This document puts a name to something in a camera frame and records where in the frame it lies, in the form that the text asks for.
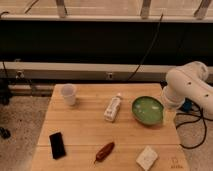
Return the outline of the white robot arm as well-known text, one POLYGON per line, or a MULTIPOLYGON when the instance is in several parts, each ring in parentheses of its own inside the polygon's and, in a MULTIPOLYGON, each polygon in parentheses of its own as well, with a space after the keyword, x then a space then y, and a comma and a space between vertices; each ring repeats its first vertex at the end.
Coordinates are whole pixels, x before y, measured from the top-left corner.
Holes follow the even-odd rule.
POLYGON ((199 61, 170 69, 161 94, 162 104, 176 110, 188 98, 208 114, 213 114, 213 87, 206 83, 208 76, 208 67, 199 61))

